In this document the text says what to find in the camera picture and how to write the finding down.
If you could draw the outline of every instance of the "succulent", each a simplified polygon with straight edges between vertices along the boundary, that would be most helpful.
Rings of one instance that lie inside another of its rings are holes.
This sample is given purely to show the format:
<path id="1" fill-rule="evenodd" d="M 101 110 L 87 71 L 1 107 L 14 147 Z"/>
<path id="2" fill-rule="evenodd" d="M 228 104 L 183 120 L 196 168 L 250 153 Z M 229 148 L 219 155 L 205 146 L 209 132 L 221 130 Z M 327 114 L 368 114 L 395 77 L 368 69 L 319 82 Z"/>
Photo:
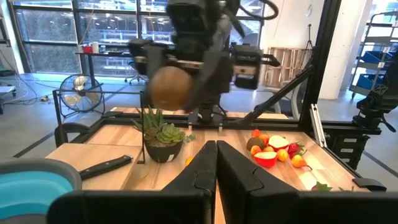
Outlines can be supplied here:
<path id="1" fill-rule="evenodd" d="M 134 128 L 136 128 L 140 132 L 144 132 L 147 134 L 148 130 L 151 130 L 153 132 L 155 130 L 161 131 L 163 128 L 163 111 L 162 110 L 157 110 L 156 113 L 153 112 L 151 107 L 148 107 L 148 113 L 144 112 L 143 117 L 141 116 L 141 111 L 138 110 L 139 116 L 141 120 L 144 122 L 144 130 L 142 130 L 142 125 L 139 124 L 137 121 L 134 121 L 133 119 L 131 120 L 134 123 Z"/>
<path id="2" fill-rule="evenodd" d="M 153 112 L 152 108 L 148 108 L 148 113 L 144 112 L 141 116 L 141 111 L 137 109 L 141 119 L 144 123 L 144 130 L 142 130 L 142 124 L 137 121 L 131 120 L 134 124 L 134 128 L 144 133 L 145 141 L 156 146 L 169 146 L 176 144 L 180 141 L 190 142 L 195 139 L 195 135 L 185 135 L 185 132 L 176 128 L 174 124 L 166 124 L 163 120 L 163 111 L 157 110 Z"/>
<path id="3" fill-rule="evenodd" d="M 176 128 L 174 124 L 163 125 L 162 131 L 157 133 L 156 139 L 162 143 L 177 143 L 184 140 L 185 132 Z"/>

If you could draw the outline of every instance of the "black plant pot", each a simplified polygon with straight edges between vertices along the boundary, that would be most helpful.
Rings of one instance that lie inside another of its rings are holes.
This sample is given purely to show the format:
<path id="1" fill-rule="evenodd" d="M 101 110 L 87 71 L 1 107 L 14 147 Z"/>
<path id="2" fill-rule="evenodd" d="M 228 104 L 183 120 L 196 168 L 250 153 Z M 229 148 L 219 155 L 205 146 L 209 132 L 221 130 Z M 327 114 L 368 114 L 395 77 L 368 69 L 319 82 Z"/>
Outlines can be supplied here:
<path id="1" fill-rule="evenodd" d="M 145 147 L 149 156 L 159 163 L 170 162 L 174 160 L 181 151 L 183 141 L 178 142 L 173 146 L 157 147 L 150 146 L 145 142 Z"/>

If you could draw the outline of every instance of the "window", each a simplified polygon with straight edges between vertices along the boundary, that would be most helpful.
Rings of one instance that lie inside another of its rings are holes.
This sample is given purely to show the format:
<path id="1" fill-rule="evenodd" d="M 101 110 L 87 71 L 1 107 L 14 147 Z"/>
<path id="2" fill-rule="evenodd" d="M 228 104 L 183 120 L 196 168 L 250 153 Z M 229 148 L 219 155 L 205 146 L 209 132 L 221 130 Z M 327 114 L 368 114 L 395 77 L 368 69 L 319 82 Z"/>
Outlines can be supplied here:
<path id="1" fill-rule="evenodd" d="M 136 10 L 135 0 L 78 0 L 81 9 L 107 9 L 107 10 Z"/>
<path id="2" fill-rule="evenodd" d="M 242 0 L 241 5 L 247 11 L 253 13 L 254 15 L 261 16 L 262 8 L 264 4 L 260 1 L 253 1 L 253 0 Z M 238 10 L 237 16 L 248 16 L 244 11 Z"/>
<path id="3" fill-rule="evenodd" d="M 235 42 L 236 44 L 250 44 L 251 46 L 258 46 L 260 22 L 259 21 L 241 21 L 245 38 L 242 38 L 238 32 L 233 28 L 231 36 L 229 37 L 229 44 Z"/>
<path id="4" fill-rule="evenodd" d="M 76 42 L 72 12 L 17 10 L 25 41 Z"/>
<path id="5" fill-rule="evenodd" d="M 87 27 L 85 44 L 98 41 L 101 44 L 125 44 L 130 39 L 137 38 L 137 19 L 134 15 L 122 14 L 80 14 L 80 29 L 84 34 Z"/>
<path id="6" fill-rule="evenodd" d="M 175 31 L 165 13 L 168 1 L 12 0 L 13 7 L 9 9 L 16 16 L 18 34 L 27 54 L 27 59 L 22 59 L 27 71 L 32 67 L 32 72 L 77 73 L 88 71 L 86 57 L 75 54 L 77 43 L 99 42 L 108 51 L 127 51 L 126 43 L 138 37 L 173 44 Z M 264 11 L 259 0 L 241 0 L 241 4 L 255 15 Z M 237 16 L 246 37 L 242 39 L 233 29 L 230 42 L 258 45 L 260 22 L 241 10 Z M 134 75 L 136 71 L 129 62 L 129 58 L 93 57 L 94 72 Z"/>
<path id="7" fill-rule="evenodd" d="M 165 12 L 168 0 L 141 0 L 140 10 L 143 12 Z"/>
<path id="8" fill-rule="evenodd" d="M 79 73 L 76 47 L 25 44 L 32 72 Z"/>
<path id="9" fill-rule="evenodd" d="M 43 1 L 43 0 L 13 0 L 17 6 L 40 6 L 40 7 L 72 7 L 72 0 L 54 0 L 54 1 Z"/>
<path id="10" fill-rule="evenodd" d="M 142 38 L 172 44 L 174 28 L 167 16 L 142 16 Z"/>

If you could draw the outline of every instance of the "kitchen knife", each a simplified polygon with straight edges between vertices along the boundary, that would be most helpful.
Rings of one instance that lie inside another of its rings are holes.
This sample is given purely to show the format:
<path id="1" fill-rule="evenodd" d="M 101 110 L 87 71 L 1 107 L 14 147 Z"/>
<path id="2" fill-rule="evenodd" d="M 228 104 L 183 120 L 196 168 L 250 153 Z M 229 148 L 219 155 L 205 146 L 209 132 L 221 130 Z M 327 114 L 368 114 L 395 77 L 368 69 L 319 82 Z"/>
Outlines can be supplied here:
<path id="1" fill-rule="evenodd" d="M 112 159 L 110 161 L 102 162 L 100 164 L 94 165 L 87 169 L 84 169 L 79 172 L 81 180 L 86 180 L 92 177 L 96 177 L 98 175 L 107 173 L 109 171 L 115 170 L 119 167 L 125 166 L 131 163 L 133 160 L 132 156 L 124 155 L 117 159 Z"/>

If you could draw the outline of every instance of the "blue storage bin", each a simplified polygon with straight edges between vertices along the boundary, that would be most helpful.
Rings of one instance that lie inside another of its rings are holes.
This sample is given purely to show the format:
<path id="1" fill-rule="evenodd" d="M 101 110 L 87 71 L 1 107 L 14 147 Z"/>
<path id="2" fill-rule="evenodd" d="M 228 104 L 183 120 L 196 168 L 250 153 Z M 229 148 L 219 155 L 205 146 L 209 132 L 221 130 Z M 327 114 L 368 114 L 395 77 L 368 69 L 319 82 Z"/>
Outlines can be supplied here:
<path id="1" fill-rule="evenodd" d="M 389 52 L 386 54 L 386 57 L 384 57 L 384 62 L 386 63 L 384 65 L 384 68 L 381 70 L 387 70 L 388 67 L 390 67 L 392 63 L 392 56 L 395 54 L 395 52 Z M 365 63 L 375 63 L 378 64 L 381 61 L 381 58 L 383 57 L 383 52 L 382 51 L 366 51 L 365 54 L 361 57 L 361 59 Z"/>
<path id="2" fill-rule="evenodd" d="M 360 74 L 358 82 L 356 86 L 365 88 L 367 90 L 370 90 L 373 85 L 373 80 L 375 79 L 376 75 L 373 74 Z M 379 75 L 377 77 L 377 84 L 380 84 L 383 82 L 384 75 Z"/>

